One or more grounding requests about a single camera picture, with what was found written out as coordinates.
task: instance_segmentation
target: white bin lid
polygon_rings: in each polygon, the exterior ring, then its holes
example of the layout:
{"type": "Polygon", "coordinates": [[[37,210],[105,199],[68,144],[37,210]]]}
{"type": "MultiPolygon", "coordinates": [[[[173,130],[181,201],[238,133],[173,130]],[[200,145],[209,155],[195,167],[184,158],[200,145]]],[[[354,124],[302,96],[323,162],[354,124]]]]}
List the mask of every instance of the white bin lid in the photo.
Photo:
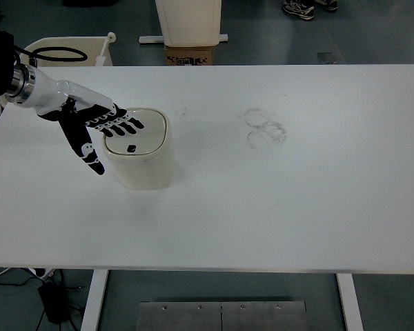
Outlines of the white bin lid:
{"type": "Polygon", "coordinates": [[[145,155],[158,150],[166,138],[166,119],[153,109],[129,110],[132,117],[144,124],[136,134],[111,138],[104,136],[107,149],[119,155],[145,155]]]}

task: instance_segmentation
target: cardboard box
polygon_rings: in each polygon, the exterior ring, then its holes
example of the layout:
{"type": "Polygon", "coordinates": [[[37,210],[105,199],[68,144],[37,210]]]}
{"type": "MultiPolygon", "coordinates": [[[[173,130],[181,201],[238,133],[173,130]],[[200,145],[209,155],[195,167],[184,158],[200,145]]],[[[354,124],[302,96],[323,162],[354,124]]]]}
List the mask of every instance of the cardboard box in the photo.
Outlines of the cardboard box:
{"type": "Polygon", "coordinates": [[[164,47],[167,66],[211,66],[213,48],[206,47],[164,47]]]}

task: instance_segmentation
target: white basket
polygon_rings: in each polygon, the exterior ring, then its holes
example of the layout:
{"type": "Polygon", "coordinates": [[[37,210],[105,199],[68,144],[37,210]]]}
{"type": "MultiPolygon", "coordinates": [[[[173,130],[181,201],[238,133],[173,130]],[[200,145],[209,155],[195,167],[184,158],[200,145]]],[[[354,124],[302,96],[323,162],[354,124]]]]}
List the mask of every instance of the white basket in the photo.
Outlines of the white basket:
{"type": "Polygon", "coordinates": [[[164,43],[171,47],[219,43],[221,0],[155,0],[164,43]]]}
{"type": "MultiPolygon", "coordinates": [[[[69,47],[85,52],[88,56],[82,62],[54,62],[37,59],[39,67],[101,67],[112,66],[112,58],[109,53],[109,44],[116,40],[115,33],[109,32],[107,37],[55,37],[43,38],[31,43],[25,50],[30,52],[42,47],[69,47]]],[[[80,55],[58,50],[42,52],[49,57],[80,57],[80,55]]],[[[21,62],[28,64],[29,58],[25,54],[20,56],[21,62]]]]}

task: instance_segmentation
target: table surface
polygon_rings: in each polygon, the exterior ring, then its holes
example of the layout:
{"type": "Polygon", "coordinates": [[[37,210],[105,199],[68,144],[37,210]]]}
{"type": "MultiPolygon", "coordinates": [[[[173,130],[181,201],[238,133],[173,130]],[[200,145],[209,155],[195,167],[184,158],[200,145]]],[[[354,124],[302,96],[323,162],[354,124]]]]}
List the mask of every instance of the table surface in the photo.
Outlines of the table surface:
{"type": "Polygon", "coordinates": [[[43,71],[164,111],[177,169],[129,190],[9,105],[0,265],[414,273],[414,65],[43,71]]]}

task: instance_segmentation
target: table leg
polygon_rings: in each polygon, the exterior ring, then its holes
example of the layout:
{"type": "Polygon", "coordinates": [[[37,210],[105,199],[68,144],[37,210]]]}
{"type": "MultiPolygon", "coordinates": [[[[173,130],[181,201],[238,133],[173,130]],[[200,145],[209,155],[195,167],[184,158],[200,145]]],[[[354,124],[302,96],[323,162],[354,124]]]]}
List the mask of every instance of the table leg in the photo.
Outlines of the table leg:
{"type": "Polygon", "coordinates": [[[336,274],[347,331],[364,331],[352,274],[336,274]]]}
{"type": "Polygon", "coordinates": [[[109,270],[94,270],[81,331],[97,331],[109,270]]]}

